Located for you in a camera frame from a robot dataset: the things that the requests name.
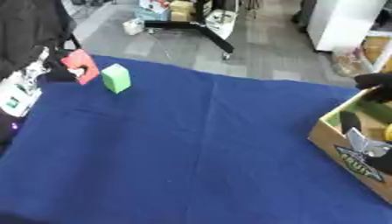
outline green cube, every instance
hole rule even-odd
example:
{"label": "green cube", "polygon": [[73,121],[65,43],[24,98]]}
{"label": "green cube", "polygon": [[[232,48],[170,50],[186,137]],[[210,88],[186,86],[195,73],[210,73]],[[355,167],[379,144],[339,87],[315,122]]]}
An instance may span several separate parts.
{"label": "green cube", "polygon": [[101,71],[105,86],[118,94],[131,86],[130,72],[127,68],[114,64]]}

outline gray floor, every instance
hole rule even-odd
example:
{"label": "gray floor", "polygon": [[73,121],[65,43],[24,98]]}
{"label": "gray floor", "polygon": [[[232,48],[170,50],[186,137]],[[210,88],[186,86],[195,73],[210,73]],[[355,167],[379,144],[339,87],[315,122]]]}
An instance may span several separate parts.
{"label": "gray floor", "polygon": [[221,49],[194,31],[156,31],[128,36],[122,23],[133,18],[137,0],[118,0],[90,11],[75,32],[91,53],[173,64],[213,74],[259,80],[294,80],[353,86],[335,74],[330,56],[315,53],[310,40],[297,31],[290,17],[299,0],[260,0],[252,14],[242,10],[228,39],[235,47],[230,61]]}

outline orange object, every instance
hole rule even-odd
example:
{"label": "orange object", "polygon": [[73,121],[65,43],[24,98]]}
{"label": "orange object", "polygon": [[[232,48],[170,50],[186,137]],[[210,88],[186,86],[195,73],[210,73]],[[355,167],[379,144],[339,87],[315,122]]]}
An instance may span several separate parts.
{"label": "orange object", "polygon": [[100,72],[90,55],[82,49],[71,52],[61,62],[69,69],[85,68],[85,73],[78,78],[81,85],[86,85],[93,78],[97,77]]}

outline cardboard carton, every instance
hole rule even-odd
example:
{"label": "cardboard carton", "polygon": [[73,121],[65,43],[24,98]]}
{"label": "cardboard carton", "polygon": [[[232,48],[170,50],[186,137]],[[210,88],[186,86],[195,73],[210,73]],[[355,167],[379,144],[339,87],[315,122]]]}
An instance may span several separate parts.
{"label": "cardboard carton", "polygon": [[371,90],[358,93],[320,117],[309,135],[309,140],[388,203],[392,203],[392,176],[372,169],[356,156],[351,156],[351,145],[341,132],[340,111],[350,111],[360,118],[362,133],[366,137],[384,141],[385,129],[392,123],[392,106],[390,103],[364,101],[363,96],[368,91]]}

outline wheel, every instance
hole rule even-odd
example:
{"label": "wheel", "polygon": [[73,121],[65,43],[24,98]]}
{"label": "wheel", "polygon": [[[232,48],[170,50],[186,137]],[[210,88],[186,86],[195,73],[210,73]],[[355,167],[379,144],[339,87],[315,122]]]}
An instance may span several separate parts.
{"label": "wheel", "polygon": [[230,57],[231,57],[231,53],[224,52],[224,53],[222,54],[222,59],[223,59],[223,60],[230,60]]}

